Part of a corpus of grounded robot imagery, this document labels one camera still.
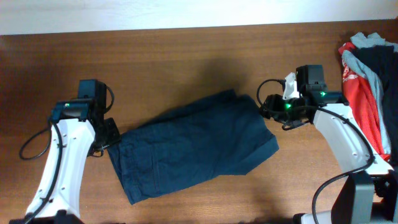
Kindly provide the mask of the navy blue shorts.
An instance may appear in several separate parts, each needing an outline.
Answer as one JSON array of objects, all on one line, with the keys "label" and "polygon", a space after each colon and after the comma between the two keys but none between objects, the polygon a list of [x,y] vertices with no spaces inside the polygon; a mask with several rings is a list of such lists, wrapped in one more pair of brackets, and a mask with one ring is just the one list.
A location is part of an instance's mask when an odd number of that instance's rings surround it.
[{"label": "navy blue shorts", "polygon": [[123,133],[108,154],[134,205],[220,175],[246,175],[278,149],[254,100],[226,90]]}]

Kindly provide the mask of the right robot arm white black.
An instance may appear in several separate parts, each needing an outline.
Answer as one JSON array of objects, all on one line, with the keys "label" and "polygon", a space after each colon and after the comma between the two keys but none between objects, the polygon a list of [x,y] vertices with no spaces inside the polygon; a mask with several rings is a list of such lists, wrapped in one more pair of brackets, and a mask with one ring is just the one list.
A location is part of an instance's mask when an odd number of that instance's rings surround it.
[{"label": "right robot arm white black", "polygon": [[[397,223],[397,172],[366,139],[342,92],[328,90],[323,67],[304,65],[277,82],[283,94],[260,100],[260,114],[281,123],[285,131],[314,125],[342,170],[319,186],[311,213],[294,215],[293,223]],[[332,209],[318,212],[321,191],[340,179],[345,184]]]}]

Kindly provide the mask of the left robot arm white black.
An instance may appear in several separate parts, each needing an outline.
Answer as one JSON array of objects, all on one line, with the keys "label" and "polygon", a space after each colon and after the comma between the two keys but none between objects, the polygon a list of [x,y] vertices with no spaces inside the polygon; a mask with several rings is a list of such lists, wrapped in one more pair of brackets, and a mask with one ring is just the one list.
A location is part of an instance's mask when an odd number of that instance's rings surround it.
[{"label": "left robot arm white black", "polygon": [[105,118],[113,92],[99,80],[80,80],[78,96],[59,101],[48,120],[48,157],[25,216],[13,223],[81,223],[80,188],[88,157],[101,157],[119,143],[113,118]]}]

